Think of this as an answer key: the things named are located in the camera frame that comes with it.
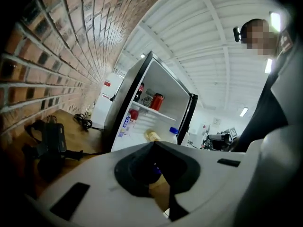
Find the refrigerator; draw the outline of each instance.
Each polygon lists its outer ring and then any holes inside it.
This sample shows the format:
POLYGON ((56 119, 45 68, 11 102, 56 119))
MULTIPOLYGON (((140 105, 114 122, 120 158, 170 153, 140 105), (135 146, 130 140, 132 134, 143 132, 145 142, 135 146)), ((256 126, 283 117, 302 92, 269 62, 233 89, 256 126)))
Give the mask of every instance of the refrigerator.
POLYGON ((139 60, 127 72, 108 111, 102 135, 102 148, 106 152, 148 143, 144 133, 152 129, 161 138, 170 127, 178 129, 180 145, 193 116, 198 96, 192 94, 174 73, 153 52, 139 60), (134 101, 139 86, 144 89, 138 102, 134 101), (149 106, 155 93, 164 96, 158 111, 149 106), (139 116, 129 135, 119 136, 132 106, 138 106, 139 116))

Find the ceiling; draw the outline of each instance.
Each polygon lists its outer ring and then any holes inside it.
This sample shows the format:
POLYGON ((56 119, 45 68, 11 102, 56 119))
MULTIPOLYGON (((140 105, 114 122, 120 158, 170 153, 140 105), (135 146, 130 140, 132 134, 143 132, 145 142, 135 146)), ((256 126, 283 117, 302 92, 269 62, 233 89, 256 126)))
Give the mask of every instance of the ceiling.
POLYGON ((153 51, 203 108, 252 116, 268 74, 266 59, 236 43, 232 29, 279 10, 274 0, 159 0, 133 30, 116 69, 153 51))

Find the blue bottle cap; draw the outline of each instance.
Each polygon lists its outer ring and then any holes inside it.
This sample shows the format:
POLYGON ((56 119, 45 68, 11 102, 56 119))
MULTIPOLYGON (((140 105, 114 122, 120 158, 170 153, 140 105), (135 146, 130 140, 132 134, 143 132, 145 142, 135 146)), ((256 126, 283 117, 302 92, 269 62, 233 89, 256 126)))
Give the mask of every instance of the blue bottle cap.
POLYGON ((169 129, 169 131, 170 132, 172 132, 173 134, 178 134, 178 129, 176 129, 176 128, 174 128, 174 127, 171 127, 170 129, 169 129))

